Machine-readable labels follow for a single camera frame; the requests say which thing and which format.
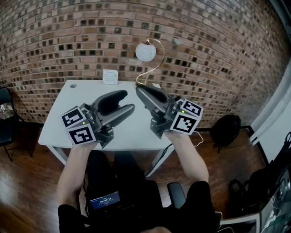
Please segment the display screen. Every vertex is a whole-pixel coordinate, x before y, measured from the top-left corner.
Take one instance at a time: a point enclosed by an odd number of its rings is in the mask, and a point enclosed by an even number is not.
[[[120,201],[120,197],[119,197],[118,192],[114,192],[106,196],[91,200],[91,204],[94,209],[100,209],[102,207],[112,205],[119,201]]]

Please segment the person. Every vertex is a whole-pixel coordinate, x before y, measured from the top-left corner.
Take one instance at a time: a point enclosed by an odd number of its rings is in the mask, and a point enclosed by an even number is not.
[[[193,182],[185,204],[163,208],[157,185],[147,181],[128,152],[116,153],[114,172],[106,156],[92,151],[96,143],[73,147],[57,186],[60,232],[181,233],[217,232],[220,220],[211,202],[206,164],[188,135],[165,132],[186,176]],[[85,227],[76,206],[88,162],[86,203],[90,226]],[[119,193],[120,201],[95,209],[92,200]]]

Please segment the black bag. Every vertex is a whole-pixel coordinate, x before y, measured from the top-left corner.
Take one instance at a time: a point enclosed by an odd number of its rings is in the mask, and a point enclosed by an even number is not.
[[[240,132],[241,120],[235,115],[226,115],[220,118],[210,129],[210,136],[214,141],[213,147],[218,147],[218,153],[222,147],[233,142]]]

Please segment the hand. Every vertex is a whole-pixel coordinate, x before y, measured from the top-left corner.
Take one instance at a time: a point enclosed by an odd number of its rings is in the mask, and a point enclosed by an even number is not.
[[[164,134],[166,135],[166,137],[171,142],[176,141],[176,140],[179,140],[179,139],[183,139],[183,138],[186,138],[186,137],[189,137],[186,134],[179,133],[179,132],[176,132],[176,131],[165,131]]]

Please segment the white wall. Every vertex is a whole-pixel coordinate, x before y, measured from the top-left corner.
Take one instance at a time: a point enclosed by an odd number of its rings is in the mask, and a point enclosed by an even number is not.
[[[260,143],[268,162],[274,160],[281,150],[286,135],[291,131],[291,101],[275,120],[275,122],[260,136]]]
[[[252,129],[256,132],[262,124],[267,120],[270,114],[274,111],[275,107],[278,105],[280,100],[283,98],[285,93],[287,92],[288,88],[291,85],[291,60],[285,70],[284,76],[274,92],[273,96],[266,104],[264,109],[260,112],[258,117],[251,123]]]

